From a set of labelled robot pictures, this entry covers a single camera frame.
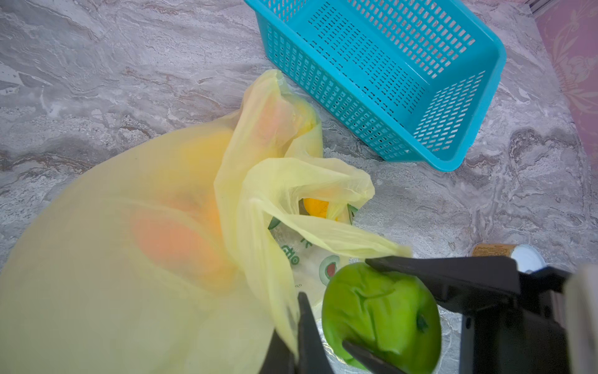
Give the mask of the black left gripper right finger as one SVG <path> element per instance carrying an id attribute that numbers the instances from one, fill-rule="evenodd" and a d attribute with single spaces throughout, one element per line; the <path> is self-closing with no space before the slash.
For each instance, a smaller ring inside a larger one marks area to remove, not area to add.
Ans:
<path id="1" fill-rule="evenodd" d="M 371 351 L 351 341 L 343 341 L 344 349 L 373 374 L 405 374 L 403 370 L 379 358 Z"/>

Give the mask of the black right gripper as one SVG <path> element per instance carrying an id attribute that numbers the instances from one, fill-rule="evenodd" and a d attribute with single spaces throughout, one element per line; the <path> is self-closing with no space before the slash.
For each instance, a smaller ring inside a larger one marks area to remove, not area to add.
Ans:
<path id="1" fill-rule="evenodd" d="M 382 273 L 418 277 L 437 304 L 463 314 L 461 373 L 570 373 L 565 282 L 551 266 L 520 273 L 509 257 L 414 259 L 366 263 Z"/>

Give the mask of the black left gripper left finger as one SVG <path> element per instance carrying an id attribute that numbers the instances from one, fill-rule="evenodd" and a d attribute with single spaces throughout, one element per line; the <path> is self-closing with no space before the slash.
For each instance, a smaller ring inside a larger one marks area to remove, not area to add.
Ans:
<path id="1" fill-rule="evenodd" d="M 259 373 L 334 374 L 326 357 L 308 296 L 302 291 L 298 294 L 297 300 L 300 307 L 297 355 L 290 351 L 274 331 Z"/>

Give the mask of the green toy apple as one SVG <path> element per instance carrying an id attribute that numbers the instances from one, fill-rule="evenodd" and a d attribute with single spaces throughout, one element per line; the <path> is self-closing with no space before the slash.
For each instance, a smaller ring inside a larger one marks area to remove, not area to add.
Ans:
<path id="1" fill-rule="evenodd" d="M 344 349 L 351 341 L 407 373 L 434 372 L 442 350 L 439 308 L 414 276 L 380 273 L 352 263 L 331 279 L 322 304 L 322 329 L 336 356 L 358 369 Z"/>

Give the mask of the yellow translucent plastic bag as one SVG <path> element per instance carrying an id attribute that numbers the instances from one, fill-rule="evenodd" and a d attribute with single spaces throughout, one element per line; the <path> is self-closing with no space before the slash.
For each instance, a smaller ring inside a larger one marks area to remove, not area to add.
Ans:
<path id="1" fill-rule="evenodd" d="M 1 371 L 257 373 L 274 331 L 298 349 L 271 221 L 340 257 L 409 257 L 350 223 L 374 193 L 323 156 L 314 108 L 269 70 L 235 112 L 90 169 L 34 220 L 1 272 Z"/>

